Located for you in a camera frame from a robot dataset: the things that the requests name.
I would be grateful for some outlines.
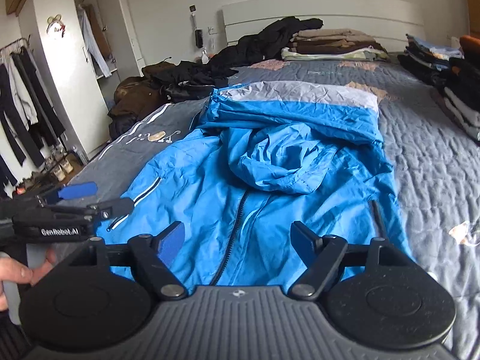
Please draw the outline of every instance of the white headboard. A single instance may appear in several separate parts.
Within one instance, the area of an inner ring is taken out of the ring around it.
[[[421,9],[402,0],[249,0],[222,10],[229,45],[287,16],[318,17],[323,28],[363,31],[390,52],[405,49],[407,33],[425,38]]]

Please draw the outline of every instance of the wardrobe handle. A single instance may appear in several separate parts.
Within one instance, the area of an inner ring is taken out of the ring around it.
[[[85,53],[85,47],[82,47],[82,51],[83,51],[83,56],[85,57],[85,62],[88,63],[88,56],[87,56],[87,54]]]

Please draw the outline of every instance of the jacket sleeve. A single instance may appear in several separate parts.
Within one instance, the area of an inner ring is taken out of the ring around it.
[[[10,86],[14,86],[14,88],[12,87],[11,89],[13,101],[15,102],[15,107],[17,108],[22,121],[26,117],[30,121],[30,124],[38,123],[37,110],[35,110],[32,98],[20,77],[20,73],[18,72],[13,59],[10,59],[9,61],[9,76]]]

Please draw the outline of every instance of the jacket zipper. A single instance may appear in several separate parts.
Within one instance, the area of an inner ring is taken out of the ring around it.
[[[373,220],[373,226],[375,227],[375,232],[377,237],[388,239],[387,229],[385,227],[385,222],[383,221],[382,212],[380,211],[380,206],[376,200],[370,200],[370,214]]]
[[[243,196],[240,199],[240,203],[238,204],[238,209],[237,209],[237,216],[235,218],[235,222],[233,224],[233,230],[230,234],[229,242],[226,245],[226,250],[225,250],[225,255],[223,256],[223,260],[220,263],[220,266],[218,267],[217,273],[215,273],[215,276],[213,277],[212,281],[210,282],[210,286],[216,286],[220,278],[222,277],[222,274],[225,271],[225,268],[227,267],[227,263],[229,262],[230,256],[232,254],[232,249],[233,249],[233,243],[235,242],[235,239],[237,238],[237,233],[240,229],[240,221],[243,216],[243,210],[245,208],[245,202],[248,198],[250,191],[246,190],[243,193]]]
[[[142,192],[140,195],[136,197],[136,199],[133,201],[133,206],[136,207],[138,203],[140,203],[144,198],[146,198],[156,187],[158,184],[160,184],[160,181],[162,179],[159,177],[155,180],[155,182],[148,187],[148,189],[145,190],[145,192]],[[117,224],[120,222],[123,222],[123,220],[127,217],[128,215],[121,216],[120,218],[115,219],[112,223],[110,223],[110,226],[106,228],[107,232],[112,231]]]

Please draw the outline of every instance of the gray bedspread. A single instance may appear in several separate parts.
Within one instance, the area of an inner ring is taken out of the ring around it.
[[[383,98],[379,124],[385,151],[395,166],[413,256],[452,294],[457,304],[457,319],[445,344],[462,360],[480,358],[480,246],[474,246],[480,239],[480,148],[436,105],[436,91],[400,66],[371,62],[263,63],[260,67],[240,68],[230,83],[261,80],[368,85],[366,90]],[[129,132],[121,142],[108,147],[74,179],[97,182],[99,194],[75,204],[118,197],[151,157],[169,141],[188,133],[190,122],[202,105],[203,101],[185,102],[162,108],[135,126],[134,132]],[[165,137],[171,136],[170,139],[148,140],[148,134],[160,131],[165,131]],[[458,227],[457,233],[463,227],[470,233],[467,245],[459,245],[449,232],[465,221],[468,223]]]

